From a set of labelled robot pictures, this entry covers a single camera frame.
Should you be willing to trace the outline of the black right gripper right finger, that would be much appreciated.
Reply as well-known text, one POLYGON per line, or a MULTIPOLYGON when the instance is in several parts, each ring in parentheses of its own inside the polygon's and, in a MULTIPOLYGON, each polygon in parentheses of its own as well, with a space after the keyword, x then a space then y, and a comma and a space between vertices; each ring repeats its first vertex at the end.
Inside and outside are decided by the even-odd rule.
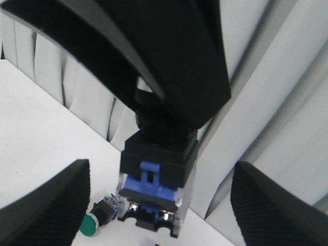
POLYGON ((234 167, 230 201, 246 245, 327 245, 327 215, 247 161, 234 167))

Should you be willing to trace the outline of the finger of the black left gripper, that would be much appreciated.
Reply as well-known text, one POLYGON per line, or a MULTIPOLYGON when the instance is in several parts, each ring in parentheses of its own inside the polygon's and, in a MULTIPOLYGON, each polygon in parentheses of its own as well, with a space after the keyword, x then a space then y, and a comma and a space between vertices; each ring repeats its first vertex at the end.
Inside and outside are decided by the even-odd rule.
POLYGON ((4 1, 133 111, 135 76, 178 121, 201 128, 230 99, 219 1, 4 1))

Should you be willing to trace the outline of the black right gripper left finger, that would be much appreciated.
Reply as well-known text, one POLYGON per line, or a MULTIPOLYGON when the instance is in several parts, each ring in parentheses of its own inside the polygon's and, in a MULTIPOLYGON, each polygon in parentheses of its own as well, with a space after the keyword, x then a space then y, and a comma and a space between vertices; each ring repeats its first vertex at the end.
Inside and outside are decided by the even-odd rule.
POLYGON ((71 245, 90 201, 90 164, 77 159, 1 209, 1 245, 71 245))

